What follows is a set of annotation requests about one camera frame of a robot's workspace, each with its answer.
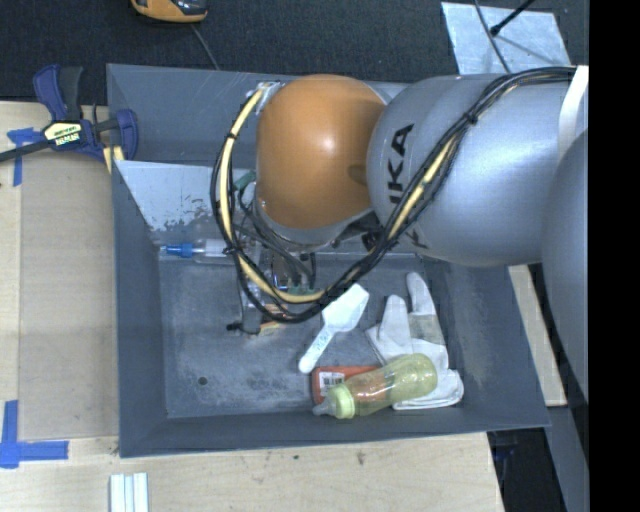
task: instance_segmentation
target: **black floor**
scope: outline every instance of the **black floor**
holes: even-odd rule
[[[521,0],[481,3],[516,8]],[[80,102],[102,105],[107,63],[211,67],[189,27],[141,23],[128,0],[0,0],[0,6],[0,99],[34,100],[32,76],[51,63],[84,67]],[[538,0],[531,9],[553,12],[571,62],[589,63],[589,0]],[[199,30],[226,70],[398,82],[457,72],[435,0],[212,0]],[[542,430],[490,440],[508,512],[564,512]]]

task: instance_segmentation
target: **bottle cap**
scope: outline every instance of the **bottle cap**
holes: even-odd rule
[[[344,384],[338,384],[337,386],[333,386],[327,392],[327,398],[331,397],[332,401],[335,403],[335,414],[334,416],[338,419],[349,419],[353,418],[356,414],[356,404],[353,400],[353,395],[349,388]]]
[[[325,398],[323,402],[316,405],[312,410],[313,414],[320,416],[322,414],[336,415],[336,404],[329,397]]]

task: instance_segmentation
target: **white tape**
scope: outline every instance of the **white tape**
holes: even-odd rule
[[[149,512],[149,488],[146,473],[111,475],[109,512]]]
[[[576,133],[578,114],[588,85],[589,66],[578,66],[560,109],[560,118],[558,120],[558,162],[562,160],[573,141],[580,135]]]
[[[284,84],[281,82],[260,82],[258,84],[258,87],[263,87],[265,91],[262,93],[262,98],[260,98],[260,101],[256,105],[256,115],[262,113],[262,109],[265,107],[271,97],[283,86]]]

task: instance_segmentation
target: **white glove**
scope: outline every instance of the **white glove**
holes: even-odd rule
[[[426,355],[436,368],[438,384],[428,395],[399,402],[394,404],[393,408],[429,409],[453,405],[462,399],[464,386],[458,372],[449,369],[449,355],[431,294],[422,278],[415,272],[407,276],[407,287],[413,303],[413,317],[408,313],[404,300],[397,295],[391,295],[387,299],[382,322],[367,330],[367,338],[383,364],[405,354],[420,352]],[[411,318],[418,333],[435,333],[436,339],[441,342],[432,343],[413,337]]]

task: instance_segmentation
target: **gray tray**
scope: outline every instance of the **gray tray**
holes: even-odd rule
[[[138,66],[110,66],[108,71],[110,109],[131,108],[141,120],[139,158],[176,162],[176,169],[182,170],[179,164],[211,163],[251,88],[248,84],[274,78]],[[381,87],[398,91],[402,85]],[[175,97],[176,89],[181,94],[175,102],[158,103],[161,97]],[[174,137],[176,127],[181,135]],[[250,168],[251,129],[242,137],[245,144],[238,159],[234,154],[234,163]],[[122,456],[549,425],[506,268],[471,269],[402,252],[385,257],[362,281],[371,299],[358,329],[338,336],[319,364],[375,363],[364,330],[380,321],[388,295],[408,300],[404,276],[415,270],[430,286],[451,367],[464,381],[464,398],[440,409],[388,409],[353,420],[315,417],[310,379],[299,374],[296,364],[321,319],[269,336],[226,331],[240,311],[234,268],[159,257],[159,239],[192,237],[194,230],[179,222],[166,232],[152,229],[145,221],[149,212],[139,206],[147,204],[145,194],[152,190],[140,184],[130,189],[121,171],[114,169]],[[194,222],[215,236],[206,211]],[[356,257],[349,250],[321,255],[318,266],[331,273]]]

